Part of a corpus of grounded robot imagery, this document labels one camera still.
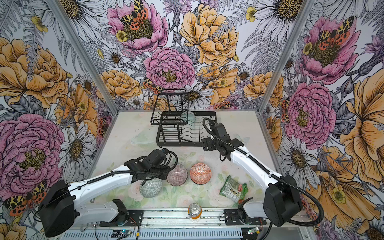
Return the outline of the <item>mint green bowl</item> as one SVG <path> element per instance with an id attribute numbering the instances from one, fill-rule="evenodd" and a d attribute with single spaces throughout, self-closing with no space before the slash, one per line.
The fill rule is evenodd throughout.
<path id="1" fill-rule="evenodd" d="M 192 111 L 184 111 L 180 116 L 182 123 L 192 125 L 196 121 L 196 116 Z"/>

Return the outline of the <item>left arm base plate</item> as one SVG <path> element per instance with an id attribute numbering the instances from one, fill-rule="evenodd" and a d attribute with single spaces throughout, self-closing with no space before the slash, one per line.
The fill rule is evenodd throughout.
<path id="1" fill-rule="evenodd" d="M 100 222 L 100 227 L 140 227 L 144 210 L 127 210 L 119 213 L 111 222 Z"/>

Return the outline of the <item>pink striped bowl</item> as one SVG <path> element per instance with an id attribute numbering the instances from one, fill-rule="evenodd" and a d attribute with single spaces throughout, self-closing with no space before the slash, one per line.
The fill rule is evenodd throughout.
<path id="1" fill-rule="evenodd" d="M 167 182 L 174 187 L 183 185 L 188 179 L 188 171 L 185 166 L 177 164 L 177 166 L 168 173 Z"/>

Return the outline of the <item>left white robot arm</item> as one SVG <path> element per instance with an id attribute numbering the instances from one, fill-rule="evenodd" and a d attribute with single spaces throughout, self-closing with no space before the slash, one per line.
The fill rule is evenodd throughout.
<path id="1" fill-rule="evenodd" d="M 45 236 L 56 237 L 72 226 L 96 222 L 124 225 L 129 212 L 121 200 L 104 204 L 91 203 L 91 200 L 137 181 L 165 180 L 178 161 L 176 153 L 155 149 L 147 156 L 128 160 L 116 169 L 88 180 L 70 184 L 58 181 L 49 189 L 37 211 Z"/>

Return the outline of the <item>orange patterned bowl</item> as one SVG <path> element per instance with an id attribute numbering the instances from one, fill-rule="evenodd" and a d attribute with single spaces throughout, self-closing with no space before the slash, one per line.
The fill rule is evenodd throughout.
<path id="1" fill-rule="evenodd" d="M 196 163 L 190 169 L 190 178 L 195 184 L 205 185 L 210 181 L 211 177 L 211 169 L 205 163 Z"/>

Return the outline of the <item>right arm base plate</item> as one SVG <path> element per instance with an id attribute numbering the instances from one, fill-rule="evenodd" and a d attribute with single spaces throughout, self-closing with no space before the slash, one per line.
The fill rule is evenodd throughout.
<path id="1" fill-rule="evenodd" d="M 267 221 L 263 218 L 251 218 L 240 209 L 224 209 L 226 226 L 265 226 Z"/>

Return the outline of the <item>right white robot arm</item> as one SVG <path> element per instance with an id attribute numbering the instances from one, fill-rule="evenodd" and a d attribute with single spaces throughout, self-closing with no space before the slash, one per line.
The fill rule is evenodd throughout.
<path id="1" fill-rule="evenodd" d="M 283 177 L 260 162 L 240 140 L 231 139 L 223 124 L 204 118 L 203 126 L 210 134 L 202 139 L 204 151 L 219 151 L 221 156 L 241 167 L 262 188 L 263 200 L 250 198 L 243 201 L 241 216 L 268 219 L 280 227 L 301 211 L 300 193 L 293 178 Z"/>

